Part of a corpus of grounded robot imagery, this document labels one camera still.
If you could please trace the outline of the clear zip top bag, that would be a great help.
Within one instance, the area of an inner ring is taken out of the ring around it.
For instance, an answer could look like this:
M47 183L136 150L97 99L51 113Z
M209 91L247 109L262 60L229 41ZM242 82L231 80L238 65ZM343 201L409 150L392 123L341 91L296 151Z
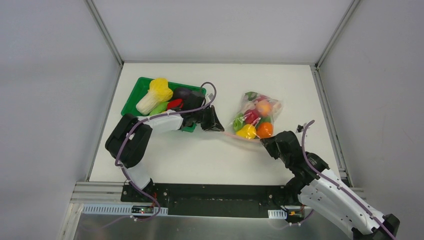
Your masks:
M283 106L281 100L256 91L247 91L224 134L249 142L270 138L274 135L275 120Z

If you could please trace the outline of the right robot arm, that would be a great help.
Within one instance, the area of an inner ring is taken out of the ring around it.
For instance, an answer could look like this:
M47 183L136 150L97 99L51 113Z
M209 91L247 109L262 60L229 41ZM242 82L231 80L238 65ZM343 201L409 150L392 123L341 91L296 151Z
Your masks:
M332 222L351 240L394 240L400 220L383 214L351 190L318 155L305 151L292 131L283 131L261 144L293 173L282 188L281 207L302 204Z

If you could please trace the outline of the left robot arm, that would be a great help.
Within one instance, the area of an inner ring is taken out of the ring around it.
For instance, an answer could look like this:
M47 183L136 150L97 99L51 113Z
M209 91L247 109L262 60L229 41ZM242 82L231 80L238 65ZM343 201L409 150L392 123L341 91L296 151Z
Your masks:
M153 134L181 130L193 124L205 132L224 132L215 107L206 102L201 92L191 91L181 103L163 113L137 117L127 113L121 117L105 142L105 149L115 160L128 183L134 188L133 195L140 202L152 198L152 179L142 166L148 143Z

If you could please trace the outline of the fake peach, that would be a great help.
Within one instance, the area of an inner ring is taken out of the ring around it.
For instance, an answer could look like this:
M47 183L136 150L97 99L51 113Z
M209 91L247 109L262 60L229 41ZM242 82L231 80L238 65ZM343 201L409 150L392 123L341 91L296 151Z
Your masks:
M273 106L267 100L261 100L255 104L255 109L262 117L268 117L273 113Z

